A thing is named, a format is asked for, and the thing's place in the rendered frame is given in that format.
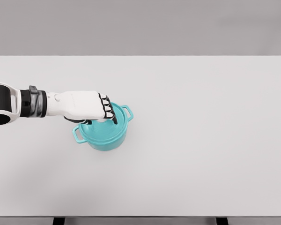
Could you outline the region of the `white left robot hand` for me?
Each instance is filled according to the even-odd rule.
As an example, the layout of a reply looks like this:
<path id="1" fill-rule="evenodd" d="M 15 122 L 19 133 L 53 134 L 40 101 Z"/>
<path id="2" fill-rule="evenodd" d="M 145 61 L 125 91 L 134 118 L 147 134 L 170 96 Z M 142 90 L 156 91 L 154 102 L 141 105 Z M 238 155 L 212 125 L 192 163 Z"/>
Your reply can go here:
<path id="1" fill-rule="evenodd" d="M 74 123 L 92 124 L 110 119 L 118 123 L 109 97 L 97 91 L 66 91 L 60 94 L 63 117 Z"/>

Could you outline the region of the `teal pot lid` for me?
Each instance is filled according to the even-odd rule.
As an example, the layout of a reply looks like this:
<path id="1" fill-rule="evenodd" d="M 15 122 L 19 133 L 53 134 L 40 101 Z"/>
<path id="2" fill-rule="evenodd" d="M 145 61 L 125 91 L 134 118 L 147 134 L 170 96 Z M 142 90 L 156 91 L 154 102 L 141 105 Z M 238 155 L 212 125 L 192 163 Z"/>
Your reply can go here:
<path id="1" fill-rule="evenodd" d="M 104 122 L 93 120 L 92 124 L 79 124 L 81 136 L 87 142 L 95 144 L 107 144 L 122 137 L 128 127 L 128 116 L 122 106 L 112 103 L 116 115 L 117 124 L 113 120 L 107 119 Z"/>

